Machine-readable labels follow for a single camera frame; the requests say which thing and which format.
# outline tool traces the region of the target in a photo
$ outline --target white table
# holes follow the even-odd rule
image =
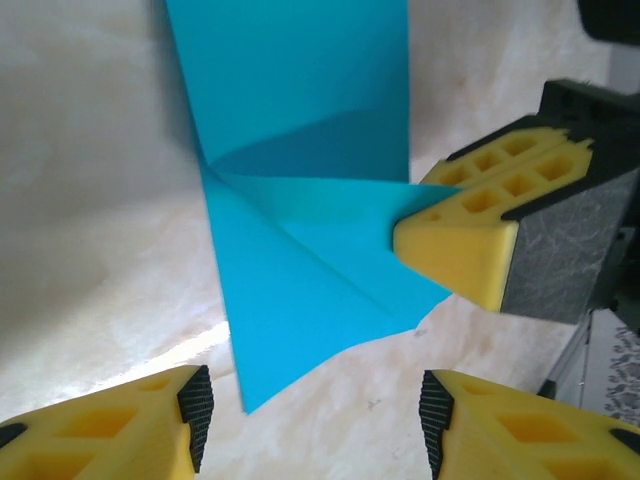
[[[412,3],[413,174],[535,111],[543,82],[602,82],[575,2]],[[216,408],[200,478],[428,478],[422,372],[535,390],[573,327],[451,297],[246,417],[161,3],[0,4],[0,417],[190,362]]]

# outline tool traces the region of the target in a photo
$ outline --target table surface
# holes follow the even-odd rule
[[[411,4],[414,180],[535,111],[547,78],[606,80],[575,2],[481,3]],[[573,332],[452,296],[247,417],[162,3],[5,0],[0,86],[0,418],[206,363],[200,478],[428,478],[422,372],[535,390]]]

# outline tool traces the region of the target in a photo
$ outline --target gray textured panel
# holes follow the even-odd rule
[[[520,221],[501,311],[577,323],[635,188],[638,170]]]

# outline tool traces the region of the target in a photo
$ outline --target yellow foam pad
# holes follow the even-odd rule
[[[467,188],[566,141],[565,130],[515,130],[453,161],[438,162],[420,183]]]
[[[565,141],[398,222],[401,262],[477,305],[502,304],[518,232],[505,212],[583,178],[590,141]]]
[[[461,373],[432,373],[454,402],[438,480],[640,478],[640,455],[610,434],[639,428]],[[423,412],[425,402],[423,393]]]
[[[208,371],[206,382],[200,378],[203,368],[175,368],[3,422],[0,429],[22,424],[26,430],[0,448],[0,478],[193,479],[191,429],[178,394],[197,379],[200,395],[209,381]],[[212,398],[201,406],[210,418]]]

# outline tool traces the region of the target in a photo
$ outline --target folded paper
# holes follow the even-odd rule
[[[167,0],[244,407],[449,292],[396,259],[409,185],[407,5]]]

